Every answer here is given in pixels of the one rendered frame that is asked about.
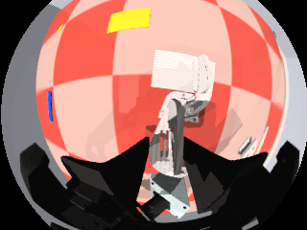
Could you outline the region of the blue flat bar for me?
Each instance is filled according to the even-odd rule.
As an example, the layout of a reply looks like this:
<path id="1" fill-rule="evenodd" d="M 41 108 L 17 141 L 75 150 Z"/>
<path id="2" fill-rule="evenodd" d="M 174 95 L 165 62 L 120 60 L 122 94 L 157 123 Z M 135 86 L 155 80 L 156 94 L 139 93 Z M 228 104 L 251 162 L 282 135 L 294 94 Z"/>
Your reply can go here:
<path id="1" fill-rule="evenodd" d="M 47 91 L 47 96 L 49 96 L 49 101 L 47 101 L 47 107 L 49 107 L 49 118 L 53 122 L 53 103 L 51 103 L 51 96 L 53 92 Z"/>

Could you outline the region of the yellow flat rectangular plate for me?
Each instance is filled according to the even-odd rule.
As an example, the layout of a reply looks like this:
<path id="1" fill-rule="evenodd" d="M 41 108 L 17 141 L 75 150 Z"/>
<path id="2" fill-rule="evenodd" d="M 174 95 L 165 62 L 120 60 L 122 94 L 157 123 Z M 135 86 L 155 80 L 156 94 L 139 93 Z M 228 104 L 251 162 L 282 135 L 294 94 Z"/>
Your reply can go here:
<path id="1" fill-rule="evenodd" d="M 111 15 L 107 33 L 128 28 L 149 27 L 151 8 L 137 8 L 135 11 L 120 11 Z"/>

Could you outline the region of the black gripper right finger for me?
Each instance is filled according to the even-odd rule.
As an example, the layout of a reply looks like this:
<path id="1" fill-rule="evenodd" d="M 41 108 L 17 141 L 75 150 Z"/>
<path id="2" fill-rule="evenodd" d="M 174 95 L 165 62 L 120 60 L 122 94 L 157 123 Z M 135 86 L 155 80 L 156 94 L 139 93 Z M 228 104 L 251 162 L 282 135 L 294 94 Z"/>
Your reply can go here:
<path id="1" fill-rule="evenodd" d="M 226 160 L 184 135 L 183 162 L 191 181 L 197 214 L 211 211 L 212 204 L 222 198 L 239 177 L 264 165 L 268 153 L 262 150 L 250 157 Z"/>

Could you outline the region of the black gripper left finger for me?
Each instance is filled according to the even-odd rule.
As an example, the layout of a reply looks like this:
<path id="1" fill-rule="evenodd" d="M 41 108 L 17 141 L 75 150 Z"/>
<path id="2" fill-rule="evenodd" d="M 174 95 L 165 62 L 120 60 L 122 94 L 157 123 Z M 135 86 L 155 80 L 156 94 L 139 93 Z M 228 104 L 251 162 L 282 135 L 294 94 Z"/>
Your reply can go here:
<path id="1" fill-rule="evenodd" d="M 70 176 L 108 192 L 108 196 L 123 208 L 124 215 L 133 216 L 149 160 L 149 144 L 149 137 L 145 137 L 105 162 L 80 160 L 66 154 L 60 161 Z"/>

